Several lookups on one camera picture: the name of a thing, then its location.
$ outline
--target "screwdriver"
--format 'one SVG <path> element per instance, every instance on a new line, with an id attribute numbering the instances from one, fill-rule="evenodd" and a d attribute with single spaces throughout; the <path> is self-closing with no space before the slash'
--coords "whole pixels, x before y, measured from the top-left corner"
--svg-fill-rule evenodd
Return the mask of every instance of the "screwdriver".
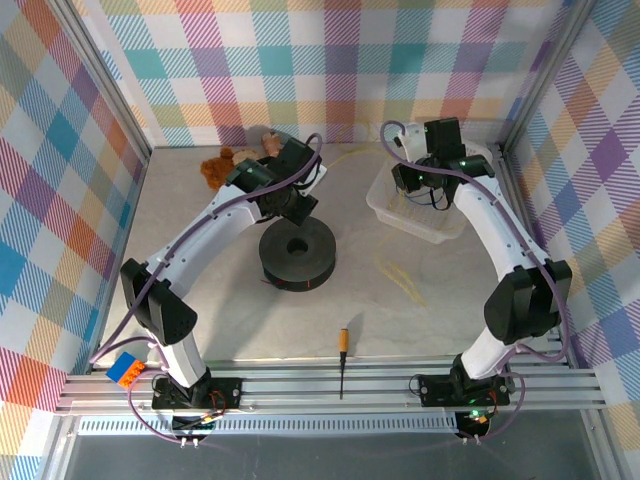
<path id="1" fill-rule="evenodd" d="M 344 387 L 344 366 L 347 363 L 347 351 L 349 350 L 349 330 L 340 330 L 340 400 Z"/>

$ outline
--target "black roll of tape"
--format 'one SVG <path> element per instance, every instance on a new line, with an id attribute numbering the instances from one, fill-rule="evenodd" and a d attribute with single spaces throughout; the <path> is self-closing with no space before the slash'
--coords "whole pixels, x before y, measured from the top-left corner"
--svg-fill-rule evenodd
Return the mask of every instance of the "black roll of tape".
<path id="1" fill-rule="evenodd" d="M 313 217 L 299 227 L 278 220 L 265 230 L 258 250 L 267 280 L 291 292 L 319 287 L 336 265 L 336 239 L 329 227 Z"/>

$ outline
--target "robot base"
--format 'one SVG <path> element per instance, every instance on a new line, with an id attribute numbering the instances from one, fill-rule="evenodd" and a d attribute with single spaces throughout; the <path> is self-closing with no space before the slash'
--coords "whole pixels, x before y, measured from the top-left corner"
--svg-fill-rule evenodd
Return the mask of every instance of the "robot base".
<path id="1" fill-rule="evenodd" d="M 153 410 L 234 410 L 240 407 L 242 397 L 241 378 L 209 378 L 204 394 L 195 395 L 191 389 L 177 387 L 169 378 L 158 378 L 151 402 Z"/>
<path id="2" fill-rule="evenodd" d="M 509 405 L 509 392 L 503 378 L 495 379 L 495 388 L 460 395 L 450 375 L 420 375 L 418 387 L 423 407 L 493 407 Z M 495 394 L 495 401 L 490 392 Z"/>

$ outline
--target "plaid wall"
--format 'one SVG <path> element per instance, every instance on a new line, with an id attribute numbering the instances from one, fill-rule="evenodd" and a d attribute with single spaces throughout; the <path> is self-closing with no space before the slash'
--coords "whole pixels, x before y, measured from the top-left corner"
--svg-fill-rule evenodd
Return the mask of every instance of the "plaid wall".
<path id="1" fill-rule="evenodd" d="M 45 0 L 0 2 L 0 478 L 33 478 L 142 163 Z"/>
<path id="2" fill-rule="evenodd" d="M 495 141 L 571 2 L 75 3 L 150 142 L 191 146 L 253 143 L 256 125 L 364 141 L 354 123 L 454 115 Z"/>
<path id="3" fill-rule="evenodd" d="M 573 269 L 572 343 L 640 478 L 640 6 L 600 0 L 516 149 L 534 228 Z"/>

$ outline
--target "teddy bear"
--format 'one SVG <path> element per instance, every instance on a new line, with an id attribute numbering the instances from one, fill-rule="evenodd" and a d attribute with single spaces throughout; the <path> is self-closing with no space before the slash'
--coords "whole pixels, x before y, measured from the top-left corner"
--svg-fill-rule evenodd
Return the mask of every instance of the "teddy bear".
<path id="1" fill-rule="evenodd" d="M 282 148 L 280 136 L 276 132 L 265 133 L 262 136 L 262 147 L 267 152 L 267 156 L 277 157 Z M 227 175 L 231 173 L 233 168 L 249 158 L 260 160 L 262 157 L 251 148 L 244 148 L 234 153 L 231 147 L 222 147 L 219 156 L 205 160 L 200 164 L 200 173 L 206 179 L 209 188 L 217 192 L 225 184 Z"/>
<path id="2" fill-rule="evenodd" d="M 231 147 L 222 147 L 219 156 L 200 164 L 200 173 L 206 179 L 209 188 L 217 192 L 225 184 L 227 175 L 231 173 L 233 167 L 248 158 L 259 160 L 260 154 L 249 148 L 234 153 Z"/>

